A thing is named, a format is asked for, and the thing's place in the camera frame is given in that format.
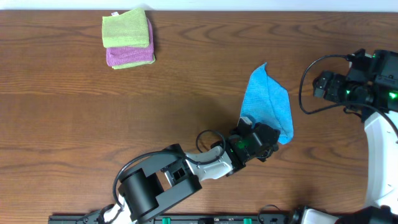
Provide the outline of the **blue microfiber cloth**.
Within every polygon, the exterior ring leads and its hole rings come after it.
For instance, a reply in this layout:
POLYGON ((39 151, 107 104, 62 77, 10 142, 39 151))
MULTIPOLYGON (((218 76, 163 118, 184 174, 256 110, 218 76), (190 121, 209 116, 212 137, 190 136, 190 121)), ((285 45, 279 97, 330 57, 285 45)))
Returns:
POLYGON ((280 131, 278 142, 288 144, 294 126, 288 91, 266 72, 264 63, 252 72, 241 106, 240 116, 280 131))

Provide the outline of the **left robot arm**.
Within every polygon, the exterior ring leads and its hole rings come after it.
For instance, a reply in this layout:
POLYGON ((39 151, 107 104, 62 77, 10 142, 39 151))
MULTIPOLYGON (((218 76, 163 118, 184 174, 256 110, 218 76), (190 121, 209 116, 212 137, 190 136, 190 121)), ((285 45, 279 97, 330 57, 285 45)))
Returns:
POLYGON ((264 162, 277 151, 280 131, 243 117, 228 138, 207 152, 184 152, 179 144, 148 152, 125 164, 113 182, 115 205, 99 223, 146 223, 201 190, 201 182, 230 176, 247 162, 264 162))

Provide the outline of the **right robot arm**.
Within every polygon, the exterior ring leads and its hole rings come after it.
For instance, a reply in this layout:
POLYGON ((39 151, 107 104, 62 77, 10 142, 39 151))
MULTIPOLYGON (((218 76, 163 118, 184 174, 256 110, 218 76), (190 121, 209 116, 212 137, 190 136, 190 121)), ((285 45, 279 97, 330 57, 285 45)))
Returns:
POLYGON ((290 223, 397 223, 397 53, 359 49, 344 59, 348 73, 322 71, 313 81, 313 95, 364 124, 369 150, 364 208, 331 215, 304 206, 290 223))

